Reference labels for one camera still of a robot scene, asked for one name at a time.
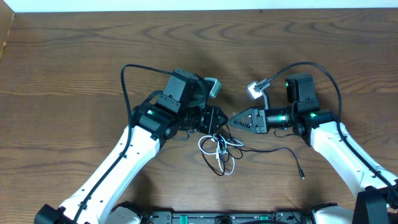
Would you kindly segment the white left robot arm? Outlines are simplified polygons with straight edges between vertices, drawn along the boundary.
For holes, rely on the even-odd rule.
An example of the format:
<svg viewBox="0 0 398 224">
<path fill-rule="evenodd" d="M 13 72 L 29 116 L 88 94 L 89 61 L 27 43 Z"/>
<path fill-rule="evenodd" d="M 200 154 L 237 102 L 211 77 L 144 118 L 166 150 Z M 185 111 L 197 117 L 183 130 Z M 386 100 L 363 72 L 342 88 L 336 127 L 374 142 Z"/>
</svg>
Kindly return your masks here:
<svg viewBox="0 0 398 224">
<path fill-rule="evenodd" d="M 178 131 L 214 134 L 228 118 L 207 101 L 221 88 L 216 78 L 174 70 L 164 90 L 128 109 L 129 124 L 93 175 L 58 208 L 44 205 L 35 223 L 140 223 L 144 215 L 119 198 L 138 172 Z"/>
</svg>

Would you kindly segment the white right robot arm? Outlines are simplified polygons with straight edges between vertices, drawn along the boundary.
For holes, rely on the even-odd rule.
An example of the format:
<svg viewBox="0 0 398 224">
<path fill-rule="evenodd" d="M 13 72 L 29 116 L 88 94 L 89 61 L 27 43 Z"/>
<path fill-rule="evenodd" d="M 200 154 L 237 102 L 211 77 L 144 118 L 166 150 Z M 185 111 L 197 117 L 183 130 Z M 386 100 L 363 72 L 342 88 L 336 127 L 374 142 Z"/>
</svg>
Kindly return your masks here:
<svg viewBox="0 0 398 224">
<path fill-rule="evenodd" d="M 397 223 L 397 176 L 377 163 L 330 110 L 321 110 L 311 75 L 286 78 L 290 103 L 284 108 L 252 107 L 229 120 L 230 126 L 254 134 L 292 128 L 295 135 L 321 154 L 356 199 L 354 210 L 335 203 L 305 212 L 300 223 Z"/>
</svg>

